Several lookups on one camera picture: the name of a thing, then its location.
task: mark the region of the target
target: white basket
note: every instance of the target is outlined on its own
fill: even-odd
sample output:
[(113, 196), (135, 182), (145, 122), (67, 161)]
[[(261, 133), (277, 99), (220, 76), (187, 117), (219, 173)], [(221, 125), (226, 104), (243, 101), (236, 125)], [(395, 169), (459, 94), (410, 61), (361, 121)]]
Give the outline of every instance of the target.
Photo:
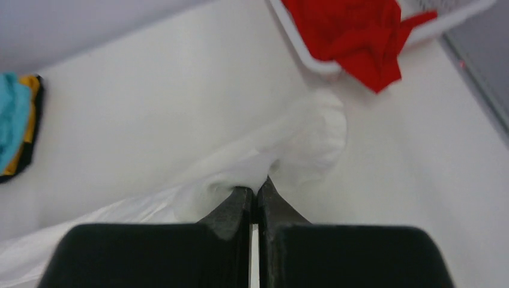
[[(341, 66), (335, 61), (324, 62), (312, 57), (282, 0), (270, 0), (270, 2), (303, 64), (309, 70), (320, 74), (327, 80), (336, 79), (342, 71)], [(430, 9), (436, 9), (439, 13), (437, 19), (429, 21), (412, 31), (405, 48), (440, 36), (469, 17), (490, 8), (495, 2), (496, 0), (399, 0), (403, 18)]]

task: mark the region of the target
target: blue cloth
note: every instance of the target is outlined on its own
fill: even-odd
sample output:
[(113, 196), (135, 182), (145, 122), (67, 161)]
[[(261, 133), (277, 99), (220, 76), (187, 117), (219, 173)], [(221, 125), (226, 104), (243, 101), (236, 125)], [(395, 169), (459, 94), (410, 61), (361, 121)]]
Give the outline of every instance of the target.
[(0, 74), (0, 174), (23, 142), (31, 99), (32, 91), (14, 73)]

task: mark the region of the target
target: red fabric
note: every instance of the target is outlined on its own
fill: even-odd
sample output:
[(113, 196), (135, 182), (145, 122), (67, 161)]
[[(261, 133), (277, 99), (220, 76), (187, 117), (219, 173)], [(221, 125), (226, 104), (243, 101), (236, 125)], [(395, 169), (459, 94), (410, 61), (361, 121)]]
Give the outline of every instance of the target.
[(283, 0), (313, 57), (336, 60), (376, 93), (401, 79), (397, 55), (413, 28), (437, 17), (401, 21), (396, 0)]

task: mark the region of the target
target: white table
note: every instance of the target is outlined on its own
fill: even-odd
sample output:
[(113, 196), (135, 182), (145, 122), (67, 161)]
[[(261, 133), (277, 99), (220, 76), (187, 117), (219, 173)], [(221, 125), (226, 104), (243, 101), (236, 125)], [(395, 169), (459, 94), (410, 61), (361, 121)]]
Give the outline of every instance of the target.
[[(264, 1), (218, 0), (40, 71), (36, 158), (1, 187), (0, 221), (35, 211), (25, 233), (153, 191), (325, 85), (299, 69), (278, 25)], [(333, 85), (349, 124), (342, 158), (281, 193), (314, 222), (421, 227), (458, 287), (504, 287), (507, 147), (438, 43), (400, 64), (404, 81), (376, 97), (351, 79)]]

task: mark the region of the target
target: crumpled white fabric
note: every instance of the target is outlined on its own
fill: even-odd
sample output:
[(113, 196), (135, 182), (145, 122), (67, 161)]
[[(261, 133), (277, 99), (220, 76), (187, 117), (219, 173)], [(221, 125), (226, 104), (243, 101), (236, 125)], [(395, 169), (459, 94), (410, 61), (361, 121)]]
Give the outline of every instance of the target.
[(35, 286), (59, 240), (78, 224), (194, 222), (224, 201), (233, 187), (258, 191), (267, 174), (294, 187), (319, 179), (334, 167), (345, 144), (342, 103), (330, 91), (316, 91), (289, 107), (274, 123), (172, 177), (196, 179), (199, 175), (200, 180), (179, 185), (169, 182), (150, 196), (125, 199), (75, 220), (0, 242), (0, 287)]

